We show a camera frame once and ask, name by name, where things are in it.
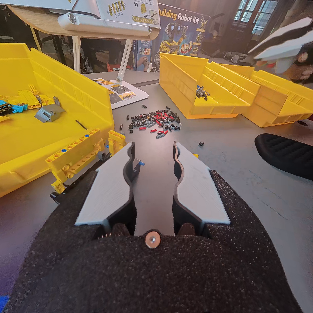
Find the lego tracked assembly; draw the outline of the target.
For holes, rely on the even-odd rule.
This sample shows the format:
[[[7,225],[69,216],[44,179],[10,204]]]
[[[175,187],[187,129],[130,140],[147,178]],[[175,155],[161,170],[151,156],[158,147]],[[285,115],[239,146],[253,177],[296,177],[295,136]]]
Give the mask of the lego tracked assembly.
[[[28,104],[10,104],[5,100],[0,100],[0,116],[22,113],[28,109]]]

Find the lego model on black base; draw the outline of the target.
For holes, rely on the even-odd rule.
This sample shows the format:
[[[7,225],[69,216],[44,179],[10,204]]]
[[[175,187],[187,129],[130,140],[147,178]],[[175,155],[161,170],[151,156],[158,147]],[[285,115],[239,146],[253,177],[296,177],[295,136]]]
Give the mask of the lego model on black base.
[[[76,192],[80,195],[82,193],[79,191],[80,188],[88,195],[97,174],[96,170],[129,143],[126,143],[124,135],[115,131],[109,131],[108,140],[109,153],[105,154],[100,130],[90,129],[83,136],[47,157],[46,163],[56,178],[56,182],[52,184],[54,192],[50,195],[56,204],[65,203]],[[140,166],[140,161],[136,167],[133,165],[131,183]]]

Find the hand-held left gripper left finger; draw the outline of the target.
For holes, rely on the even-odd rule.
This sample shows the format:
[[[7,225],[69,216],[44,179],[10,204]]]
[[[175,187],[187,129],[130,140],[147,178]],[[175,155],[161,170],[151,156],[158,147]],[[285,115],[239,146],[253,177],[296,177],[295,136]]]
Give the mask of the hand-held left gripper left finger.
[[[129,142],[96,170],[96,177],[75,225],[111,226],[117,214],[131,203],[135,142]]]

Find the window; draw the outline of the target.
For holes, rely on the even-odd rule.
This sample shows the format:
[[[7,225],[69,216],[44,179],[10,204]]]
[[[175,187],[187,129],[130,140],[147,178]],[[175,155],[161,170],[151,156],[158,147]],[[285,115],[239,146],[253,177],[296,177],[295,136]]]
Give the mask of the window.
[[[253,35],[261,35],[278,5],[278,1],[241,0],[235,21],[251,24]]]

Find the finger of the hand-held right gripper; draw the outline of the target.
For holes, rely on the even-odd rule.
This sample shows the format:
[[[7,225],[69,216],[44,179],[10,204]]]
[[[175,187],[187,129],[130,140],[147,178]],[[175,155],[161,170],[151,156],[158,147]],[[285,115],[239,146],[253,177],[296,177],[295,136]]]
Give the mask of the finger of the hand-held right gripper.
[[[281,27],[251,49],[248,54],[259,54],[269,47],[282,44],[288,40],[297,39],[308,33],[312,29],[312,26],[312,18],[305,17]]]
[[[263,52],[254,57],[254,60],[270,61],[281,58],[295,57],[301,50],[303,45],[313,41],[313,32],[308,32],[305,35],[285,41],[282,44],[268,47]]]

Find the person's right hand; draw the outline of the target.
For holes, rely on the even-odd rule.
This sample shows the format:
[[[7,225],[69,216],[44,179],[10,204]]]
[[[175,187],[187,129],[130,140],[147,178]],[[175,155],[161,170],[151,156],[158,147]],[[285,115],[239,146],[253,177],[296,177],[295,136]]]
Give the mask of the person's right hand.
[[[290,80],[293,83],[313,83],[313,43],[305,44],[299,51],[292,67]]]

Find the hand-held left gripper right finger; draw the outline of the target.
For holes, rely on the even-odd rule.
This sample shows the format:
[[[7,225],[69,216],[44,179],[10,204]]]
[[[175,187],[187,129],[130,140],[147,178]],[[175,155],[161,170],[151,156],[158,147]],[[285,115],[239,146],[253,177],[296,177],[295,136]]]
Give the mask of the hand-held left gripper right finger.
[[[211,169],[178,142],[173,145],[173,158],[178,179],[173,198],[174,220],[180,225],[230,225]]]

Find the grey lego bracket piece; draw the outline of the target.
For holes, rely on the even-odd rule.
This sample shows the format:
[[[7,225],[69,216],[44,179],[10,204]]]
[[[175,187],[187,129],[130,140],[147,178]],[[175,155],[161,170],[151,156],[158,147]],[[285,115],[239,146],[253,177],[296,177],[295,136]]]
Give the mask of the grey lego bracket piece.
[[[34,118],[42,123],[57,120],[65,110],[61,107],[58,97],[53,97],[53,103],[42,106],[35,114]]]

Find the open lego instruction booklet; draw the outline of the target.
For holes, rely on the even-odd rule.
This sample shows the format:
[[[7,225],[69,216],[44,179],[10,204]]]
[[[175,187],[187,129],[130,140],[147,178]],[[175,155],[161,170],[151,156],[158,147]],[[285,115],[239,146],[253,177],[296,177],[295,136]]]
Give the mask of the open lego instruction booklet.
[[[158,1],[153,0],[54,0],[47,1],[51,13],[73,13],[102,20],[160,25]]]

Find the pile of small lego pieces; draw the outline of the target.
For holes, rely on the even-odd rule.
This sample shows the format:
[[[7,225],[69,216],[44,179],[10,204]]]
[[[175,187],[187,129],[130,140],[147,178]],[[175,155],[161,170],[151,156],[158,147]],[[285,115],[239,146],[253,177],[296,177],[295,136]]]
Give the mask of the pile of small lego pieces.
[[[132,134],[135,130],[147,131],[155,135],[156,139],[166,137],[168,134],[180,131],[182,129],[181,119],[176,112],[173,112],[170,107],[156,111],[147,111],[147,106],[142,105],[145,109],[143,113],[135,116],[126,116],[128,125],[125,129],[123,124],[120,124],[119,130],[122,135],[126,132]]]

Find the yellow storage bin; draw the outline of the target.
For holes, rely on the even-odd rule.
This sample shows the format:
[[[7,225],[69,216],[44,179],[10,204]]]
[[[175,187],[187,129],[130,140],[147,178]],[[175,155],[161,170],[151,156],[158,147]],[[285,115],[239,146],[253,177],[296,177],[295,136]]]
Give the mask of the yellow storage bin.
[[[53,121],[34,118],[39,109],[1,116],[1,197],[51,172],[47,157],[100,130],[104,144],[114,130],[109,93],[96,82],[26,44],[1,43],[1,95],[17,96],[32,84],[58,97],[65,110]]]
[[[159,84],[187,119],[234,118],[250,104],[209,79],[204,58],[160,54]],[[210,93],[207,101],[195,98],[197,85]]]
[[[313,90],[251,66],[207,63],[207,77],[250,104],[242,113],[257,126],[269,127],[309,118]]]

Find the blue printed toy box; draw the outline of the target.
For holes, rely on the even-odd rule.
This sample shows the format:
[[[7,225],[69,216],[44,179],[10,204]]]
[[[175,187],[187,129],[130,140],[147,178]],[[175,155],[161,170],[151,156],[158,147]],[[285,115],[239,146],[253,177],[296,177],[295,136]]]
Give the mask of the blue printed toy box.
[[[134,41],[135,71],[159,72],[160,53],[198,57],[209,16],[159,3],[160,31],[151,41]]]

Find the pale document stand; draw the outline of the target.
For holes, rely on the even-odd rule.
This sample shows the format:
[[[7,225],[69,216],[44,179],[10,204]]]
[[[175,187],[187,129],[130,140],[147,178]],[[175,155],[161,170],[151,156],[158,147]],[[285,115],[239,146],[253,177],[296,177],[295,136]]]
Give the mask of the pale document stand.
[[[51,13],[46,2],[47,0],[6,0],[1,1],[1,5],[8,6],[26,24],[43,33],[72,36],[74,69],[79,73],[81,38],[125,39],[126,45],[116,78],[117,83],[123,81],[132,41],[153,40],[161,29],[161,23],[158,27],[153,27],[147,24],[102,20],[73,13]]]

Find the yellow lego frame pieces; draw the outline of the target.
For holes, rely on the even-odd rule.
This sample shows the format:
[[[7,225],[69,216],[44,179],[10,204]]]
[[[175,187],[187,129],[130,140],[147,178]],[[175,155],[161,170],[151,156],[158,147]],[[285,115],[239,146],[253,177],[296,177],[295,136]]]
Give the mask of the yellow lego frame pieces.
[[[40,93],[34,85],[30,84],[28,90],[18,91],[17,96],[0,96],[0,100],[11,105],[27,105],[28,110],[39,109],[43,106],[56,104],[61,106],[59,99],[56,96],[49,97],[46,94]]]

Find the black safety glasses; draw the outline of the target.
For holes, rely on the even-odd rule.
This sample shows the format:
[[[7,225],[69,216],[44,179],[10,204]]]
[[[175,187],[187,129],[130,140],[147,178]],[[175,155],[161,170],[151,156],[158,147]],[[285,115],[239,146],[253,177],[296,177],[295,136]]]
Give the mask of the black safety glasses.
[[[247,62],[244,62],[243,60],[246,59],[248,56],[245,53],[236,53],[236,52],[223,52],[223,58],[227,61],[230,61],[234,65],[242,65],[242,66],[247,66]]]

